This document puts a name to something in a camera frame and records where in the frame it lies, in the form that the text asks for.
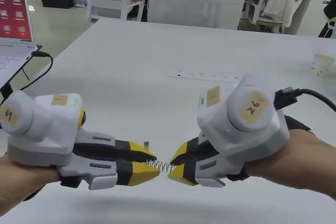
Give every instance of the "number label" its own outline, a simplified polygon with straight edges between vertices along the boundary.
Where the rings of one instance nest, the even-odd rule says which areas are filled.
[[[68,95],[55,94],[52,98],[51,105],[66,106],[68,103]]]
[[[4,124],[8,124],[11,127],[15,127],[19,119],[19,114],[13,109],[7,106],[2,107],[0,110],[0,121]]]
[[[249,97],[248,102],[240,109],[239,117],[247,124],[254,125],[268,105],[269,102],[265,95],[255,91]]]
[[[213,89],[208,90],[206,94],[206,107],[218,104],[221,102],[220,87],[216,86]]]

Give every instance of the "human hand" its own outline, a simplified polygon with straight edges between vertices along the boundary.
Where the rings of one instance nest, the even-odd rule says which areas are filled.
[[[55,168],[22,166],[0,157],[0,216],[46,184],[59,181]]]
[[[336,199],[336,148],[311,132],[290,130],[288,144],[273,156],[248,162],[248,175]]]

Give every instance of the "spring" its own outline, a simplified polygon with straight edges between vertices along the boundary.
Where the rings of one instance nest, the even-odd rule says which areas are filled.
[[[175,165],[161,161],[147,161],[146,164],[159,169],[163,173],[171,173],[171,171],[175,168]]]

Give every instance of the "laptop keyboard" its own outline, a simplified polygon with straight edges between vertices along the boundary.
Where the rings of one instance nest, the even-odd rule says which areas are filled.
[[[21,60],[23,52],[1,52],[0,54],[0,72],[9,69],[17,60]]]

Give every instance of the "paper cup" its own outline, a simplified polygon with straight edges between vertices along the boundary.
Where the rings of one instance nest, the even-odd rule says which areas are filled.
[[[325,73],[328,72],[334,61],[335,59],[333,57],[323,54],[316,54],[314,55],[314,62],[311,66],[311,71],[315,76],[322,78]]]

